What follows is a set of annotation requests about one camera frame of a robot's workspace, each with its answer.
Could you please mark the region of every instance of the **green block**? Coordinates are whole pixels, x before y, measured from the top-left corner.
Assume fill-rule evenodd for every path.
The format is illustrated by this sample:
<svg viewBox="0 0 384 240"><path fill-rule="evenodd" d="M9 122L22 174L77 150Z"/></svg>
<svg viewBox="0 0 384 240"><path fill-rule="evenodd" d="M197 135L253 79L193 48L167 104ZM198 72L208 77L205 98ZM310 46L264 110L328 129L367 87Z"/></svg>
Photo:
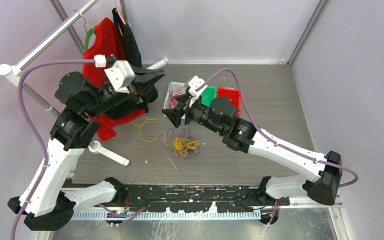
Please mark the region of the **green block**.
<svg viewBox="0 0 384 240"><path fill-rule="evenodd" d="M216 98L217 95L217 87L216 86L207 86L204 92L202 93L201 103L205 106L209 107L211 101Z"/></svg>

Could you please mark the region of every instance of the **red box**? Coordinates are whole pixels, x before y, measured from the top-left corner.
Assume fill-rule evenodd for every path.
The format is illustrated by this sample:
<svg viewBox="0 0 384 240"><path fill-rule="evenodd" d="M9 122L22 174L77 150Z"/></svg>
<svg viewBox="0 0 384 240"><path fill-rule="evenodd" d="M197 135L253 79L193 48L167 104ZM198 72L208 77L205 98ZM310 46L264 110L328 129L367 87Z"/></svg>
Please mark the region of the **red box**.
<svg viewBox="0 0 384 240"><path fill-rule="evenodd" d="M238 89L217 87L217 97L228 98L237 107L237 116L241 115L241 92Z"/></svg>

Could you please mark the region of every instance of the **white wall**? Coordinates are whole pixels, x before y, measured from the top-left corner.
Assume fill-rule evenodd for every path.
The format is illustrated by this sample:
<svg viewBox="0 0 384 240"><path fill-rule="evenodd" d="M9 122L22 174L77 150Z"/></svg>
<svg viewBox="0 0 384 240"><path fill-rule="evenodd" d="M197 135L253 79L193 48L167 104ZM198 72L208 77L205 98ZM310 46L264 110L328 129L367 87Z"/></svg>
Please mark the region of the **white wall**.
<svg viewBox="0 0 384 240"><path fill-rule="evenodd" d="M85 2L61 4L68 14ZM144 63L163 57L171 63L286 63L318 2L126 0L126 6ZM96 3L85 14L87 28L112 20L114 6L113 0ZM76 30L83 40L82 24Z"/></svg>
<svg viewBox="0 0 384 240"><path fill-rule="evenodd" d="M384 1L330 1L293 71L316 147L360 175L340 190L355 239L384 239Z"/></svg>
<svg viewBox="0 0 384 240"><path fill-rule="evenodd" d="M60 21L48 1L0 0L0 64L16 64L44 39ZM33 64L47 60L82 58L70 37L64 34ZM51 66L33 72L27 82L45 99L62 105L54 91L65 73L81 71L81 66ZM30 183L42 160L42 151L19 110L16 87L0 76L0 240L10 239L15 214L7 207L9 198L19 196ZM28 112L42 137L48 141L55 121L29 96ZM32 232L21 222L16 239L32 239Z"/></svg>

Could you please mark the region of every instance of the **debris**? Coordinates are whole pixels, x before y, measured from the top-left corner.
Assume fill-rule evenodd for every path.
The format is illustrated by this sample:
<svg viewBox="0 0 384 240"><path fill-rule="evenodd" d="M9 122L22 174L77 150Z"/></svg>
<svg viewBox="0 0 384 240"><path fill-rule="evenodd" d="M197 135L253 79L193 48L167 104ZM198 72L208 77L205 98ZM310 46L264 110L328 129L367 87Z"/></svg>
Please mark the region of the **debris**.
<svg viewBox="0 0 384 240"><path fill-rule="evenodd" d="M171 164L173 164L173 166L174 166L174 168L176 169L176 171L178 170L178 168L176 167L176 165L173 163L173 161L168 157L168 156L166 156L167 158L168 158L168 160L170 160L170 162L171 162Z"/></svg>

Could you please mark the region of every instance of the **metal frame pole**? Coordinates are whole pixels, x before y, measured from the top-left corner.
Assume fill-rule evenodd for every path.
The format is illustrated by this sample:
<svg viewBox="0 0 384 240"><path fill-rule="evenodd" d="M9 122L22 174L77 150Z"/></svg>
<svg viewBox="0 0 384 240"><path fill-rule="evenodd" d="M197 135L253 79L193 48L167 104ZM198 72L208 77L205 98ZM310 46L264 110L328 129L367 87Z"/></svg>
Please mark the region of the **metal frame pole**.
<svg viewBox="0 0 384 240"><path fill-rule="evenodd" d="M121 5L121 12L123 13L124 21L126 22L127 25L130 26L130 18L127 13L126 1L120 0L120 5Z"/></svg>
<svg viewBox="0 0 384 240"><path fill-rule="evenodd" d="M99 0L90 0L82 8L75 12L71 17L63 21L51 34L49 34L41 43L39 43L33 50L31 50L25 57L23 57L15 67L23 70L29 65L35 58L39 56L51 43L53 43L61 34L63 34L73 23L75 23L80 17L80 13L86 13L93 5Z"/></svg>
<svg viewBox="0 0 384 240"><path fill-rule="evenodd" d="M307 41L307 38L316 26L317 21L319 20L320 16L323 13L323 10L328 5L329 1L330 0L319 0L310 20L307 23L307 26L304 29L304 32L299 38L298 43L296 44L295 49L293 50L292 55L290 56L289 61L287 62L288 65L292 66L294 64L295 60L298 57L298 54L301 52L301 49Z"/></svg>
<svg viewBox="0 0 384 240"><path fill-rule="evenodd" d="M60 0L49 0L49 2L52 4L53 8L55 9L55 12L58 14L59 19L61 19L61 22L65 21L69 18L67 15L67 12L64 10L63 5L61 4ZM83 42L79 37L79 34L75 30L73 26L70 26L68 29L68 34L70 34L71 39L73 40L75 46L77 47L78 51L83 54L85 52Z"/></svg>

